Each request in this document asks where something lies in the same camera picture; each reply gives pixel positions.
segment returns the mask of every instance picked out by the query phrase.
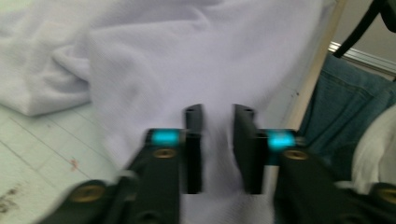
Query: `white fabric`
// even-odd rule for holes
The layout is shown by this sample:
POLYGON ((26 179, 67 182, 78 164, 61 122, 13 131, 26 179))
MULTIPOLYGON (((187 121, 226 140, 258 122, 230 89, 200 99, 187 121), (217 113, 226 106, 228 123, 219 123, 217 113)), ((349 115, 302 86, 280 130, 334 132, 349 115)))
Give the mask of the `white fabric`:
POLYGON ((396 105, 378 117, 359 141, 352 165, 354 188, 367 194, 373 183, 396 185, 395 171, 396 105))
POLYGON ((3 17, 0 103, 35 115, 92 99, 119 167, 147 128, 182 128, 181 110, 204 104, 205 193, 183 198, 183 220, 271 223, 270 196, 241 191, 232 104, 255 108, 262 123, 260 111, 304 59, 322 4, 37 0, 3 17))

